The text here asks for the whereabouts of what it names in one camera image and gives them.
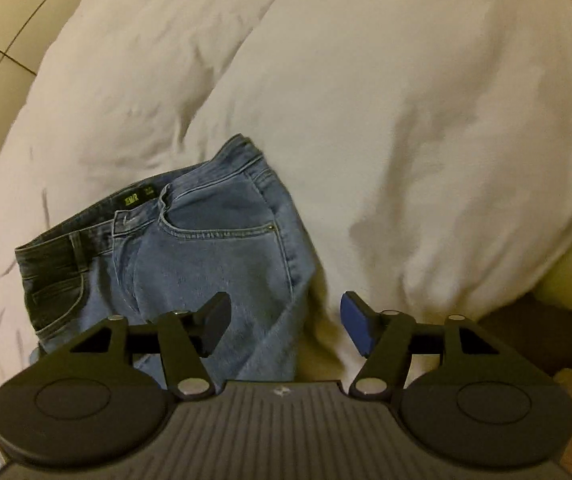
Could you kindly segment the white bed sheet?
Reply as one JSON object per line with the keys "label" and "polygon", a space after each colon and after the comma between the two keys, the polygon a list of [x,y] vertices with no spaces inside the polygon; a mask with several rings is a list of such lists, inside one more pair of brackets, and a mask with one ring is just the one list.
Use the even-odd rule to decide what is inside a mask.
{"label": "white bed sheet", "polygon": [[572,0],[82,0],[0,152],[0,385],[36,338],[14,251],[241,133],[323,277],[298,370],[350,379],[340,295],[433,321],[572,246]]}

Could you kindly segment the blue denim jeans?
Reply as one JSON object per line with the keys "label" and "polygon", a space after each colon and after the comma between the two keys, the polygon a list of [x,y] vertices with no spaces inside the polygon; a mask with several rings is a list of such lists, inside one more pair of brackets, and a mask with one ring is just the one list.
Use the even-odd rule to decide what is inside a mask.
{"label": "blue denim jeans", "polygon": [[153,323],[226,292],[231,322],[205,360],[214,382],[295,377],[315,255],[290,194],[245,136],[92,204],[20,246],[16,262],[46,352],[109,316]]}

